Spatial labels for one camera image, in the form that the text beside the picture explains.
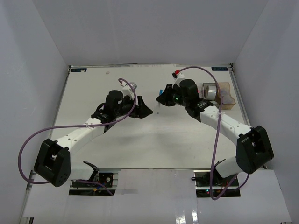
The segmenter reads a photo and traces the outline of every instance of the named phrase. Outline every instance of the marker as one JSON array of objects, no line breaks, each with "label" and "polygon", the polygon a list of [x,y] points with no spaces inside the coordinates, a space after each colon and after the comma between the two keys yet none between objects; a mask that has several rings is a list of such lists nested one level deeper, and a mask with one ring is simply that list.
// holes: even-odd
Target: marker
[{"label": "marker", "polygon": [[[159,96],[162,94],[162,92],[163,92],[163,90],[160,90],[160,92],[159,92]],[[158,103],[158,111],[160,110],[160,103]],[[157,114],[159,114],[159,112],[156,112]]]}]

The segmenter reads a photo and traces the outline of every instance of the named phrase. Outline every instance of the roll of tape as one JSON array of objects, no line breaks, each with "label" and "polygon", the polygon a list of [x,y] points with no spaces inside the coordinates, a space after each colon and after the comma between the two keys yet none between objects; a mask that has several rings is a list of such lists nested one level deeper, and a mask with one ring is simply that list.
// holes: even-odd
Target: roll of tape
[{"label": "roll of tape", "polygon": [[218,103],[216,101],[211,100],[210,101],[213,105],[217,105]]},{"label": "roll of tape", "polygon": [[217,94],[217,87],[213,85],[209,85],[206,88],[206,99],[215,100]]}]

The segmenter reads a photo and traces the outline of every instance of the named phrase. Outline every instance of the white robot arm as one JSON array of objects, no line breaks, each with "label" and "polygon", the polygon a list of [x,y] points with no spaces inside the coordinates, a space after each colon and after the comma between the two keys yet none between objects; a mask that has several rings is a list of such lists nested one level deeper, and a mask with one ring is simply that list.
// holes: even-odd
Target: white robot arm
[{"label": "white robot arm", "polygon": [[[123,85],[123,93],[117,90],[110,91],[105,103],[100,104],[94,114],[73,132],[57,140],[46,139],[40,148],[34,171],[59,187],[67,180],[90,180],[99,174],[99,170],[88,162],[74,163],[72,156],[94,138],[104,134],[114,124],[117,118],[122,117],[132,109],[134,95],[128,85]],[[145,118],[152,114],[141,96],[137,97],[138,105],[130,113],[132,118]]]},{"label": "white robot arm", "polygon": [[[167,84],[156,101],[165,106],[184,106],[187,113],[201,123],[217,129],[219,110],[210,101],[200,98],[197,85],[185,79],[181,73],[173,73],[174,84]],[[274,154],[267,132],[242,124],[226,114],[221,115],[220,132],[236,146],[236,156],[227,158],[214,166],[216,181],[240,172],[252,174]]]}]

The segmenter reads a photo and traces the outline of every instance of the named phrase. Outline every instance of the black joint housing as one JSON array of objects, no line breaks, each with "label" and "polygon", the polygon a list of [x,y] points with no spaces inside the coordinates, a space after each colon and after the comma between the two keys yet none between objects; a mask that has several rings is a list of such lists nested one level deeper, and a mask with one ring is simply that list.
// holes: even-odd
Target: black joint housing
[{"label": "black joint housing", "polygon": [[[129,115],[131,118],[142,119],[153,113],[144,103],[142,96],[138,96],[137,101],[138,104],[135,105]],[[130,96],[123,96],[121,91],[112,90],[107,95],[105,103],[100,104],[91,117],[99,119],[102,124],[110,123],[126,115],[132,109],[133,104],[134,100]],[[104,132],[108,131],[113,125],[106,125]]]},{"label": "black joint housing", "polygon": [[237,140],[236,161],[247,174],[252,174],[274,158],[266,130],[257,126]]},{"label": "black joint housing", "polygon": [[184,106],[187,113],[199,122],[201,122],[200,113],[208,106],[213,106],[210,101],[200,98],[197,85],[192,79],[182,80],[179,86],[167,84],[162,94],[156,98],[156,101],[164,106],[174,106],[176,104]]},{"label": "black joint housing", "polygon": [[39,150],[34,171],[55,187],[60,187],[71,174],[69,148],[63,148],[56,141],[46,139]]}]

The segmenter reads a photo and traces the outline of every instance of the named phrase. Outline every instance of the white wall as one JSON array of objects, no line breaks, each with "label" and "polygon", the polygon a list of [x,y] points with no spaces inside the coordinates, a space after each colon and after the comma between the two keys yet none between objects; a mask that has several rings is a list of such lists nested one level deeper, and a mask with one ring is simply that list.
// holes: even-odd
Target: white wall
[{"label": "white wall", "polygon": [[273,167],[293,223],[299,223],[299,2],[270,0],[235,62],[252,125],[270,137]]},{"label": "white wall", "polygon": [[[0,223],[13,224],[27,185],[17,168],[19,149],[31,133],[52,124],[67,66],[31,0],[1,0],[0,29]],[[25,174],[45,137],[25,149]]]},{"label": "white wall", "polygon": [[234,62],[268,0],[33,0],[68,65]]}]

